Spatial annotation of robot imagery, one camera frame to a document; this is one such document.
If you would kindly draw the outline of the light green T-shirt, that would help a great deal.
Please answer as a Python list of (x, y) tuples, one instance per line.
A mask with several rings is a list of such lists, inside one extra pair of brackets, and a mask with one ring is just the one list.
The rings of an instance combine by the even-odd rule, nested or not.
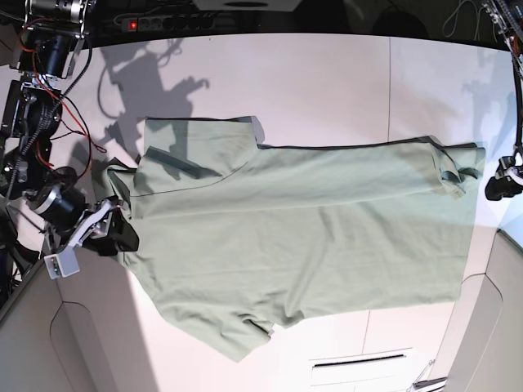
[(139, 165), (103, 181), (140, 239), (120, 263), (240, 361), (276, 325), (457, 300), (484, 166), (476, 145), (273, 147), (249, 122), (150, 118)]

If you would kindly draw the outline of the left beige side cabinet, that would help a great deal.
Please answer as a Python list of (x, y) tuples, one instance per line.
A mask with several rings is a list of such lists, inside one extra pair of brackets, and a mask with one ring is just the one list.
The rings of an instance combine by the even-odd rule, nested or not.
[(129, 275), (78, 254), (79, 273), (37, 266), (1, 312), (3, 391), (157, 391)]

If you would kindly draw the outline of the beige side cabinet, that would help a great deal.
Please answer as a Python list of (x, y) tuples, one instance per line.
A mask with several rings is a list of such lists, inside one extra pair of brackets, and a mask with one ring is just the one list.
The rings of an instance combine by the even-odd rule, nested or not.
[(157, 391), (129, 275), (78, 254), (79, 273), (37, 266), (1, 312), (3, 391)]
[(498, 231), (486, 271), (463, 286), (430, 377), (444, 391), (521, 391), (522, 247)]

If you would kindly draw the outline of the right beige side cabinet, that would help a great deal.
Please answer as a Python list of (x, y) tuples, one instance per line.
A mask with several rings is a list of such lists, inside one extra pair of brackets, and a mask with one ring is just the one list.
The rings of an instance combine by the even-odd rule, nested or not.
[(498, 231), (486, 271), (463, 286), (430, 377), (444, 391), (521, 391), (522, 247)]

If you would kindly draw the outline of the white slotted vent panel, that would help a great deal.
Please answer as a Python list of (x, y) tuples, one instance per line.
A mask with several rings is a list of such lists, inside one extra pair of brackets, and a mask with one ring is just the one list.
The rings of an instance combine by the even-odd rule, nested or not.
[(311, 385), (337, 385), (402, 377), (415, 351), (412, 348), (311, 362)]

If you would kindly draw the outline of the metal clip bracket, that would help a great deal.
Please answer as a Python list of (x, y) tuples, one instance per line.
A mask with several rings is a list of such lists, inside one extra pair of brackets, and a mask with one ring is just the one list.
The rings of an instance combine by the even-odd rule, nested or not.
[(447, 378), (439, 377), (429, 379), (428, 375), (436, 361), (431, 359), (427, 366), (422, 370), (406, 392), (441, 392), (444, 390)]

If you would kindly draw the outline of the black power strip red switch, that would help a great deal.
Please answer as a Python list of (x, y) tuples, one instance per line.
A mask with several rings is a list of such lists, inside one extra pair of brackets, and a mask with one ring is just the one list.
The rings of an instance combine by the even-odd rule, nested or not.
[(122, 15), (114, 17), (114, 24), (124, 33), (163, 32), (210, 29), (217, 13), (171, 15)]

